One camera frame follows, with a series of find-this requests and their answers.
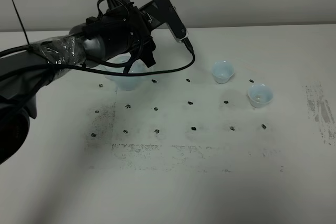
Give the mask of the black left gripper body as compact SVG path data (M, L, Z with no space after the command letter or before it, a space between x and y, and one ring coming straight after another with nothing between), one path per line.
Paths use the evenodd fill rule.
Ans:
M128 52L131 56L140 59L147 67L152 67L156 64L153 51L156 49L156 44L153 41L147 19L134 6L134 2L125 0L129 8L129 23L131 24L131 31L133 32L132 45Z

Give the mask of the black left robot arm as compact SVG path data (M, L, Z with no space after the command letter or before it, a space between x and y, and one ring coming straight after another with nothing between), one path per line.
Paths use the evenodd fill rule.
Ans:
M142 59L155 63L149 48L151 17L130 0L103 0L108 9L68 35L28 42L1 52L1 161L13 156L24 143L30 120L37 116L36 93L65 75L72 67L93 68L113 57L131 58L117 67L128 71Z

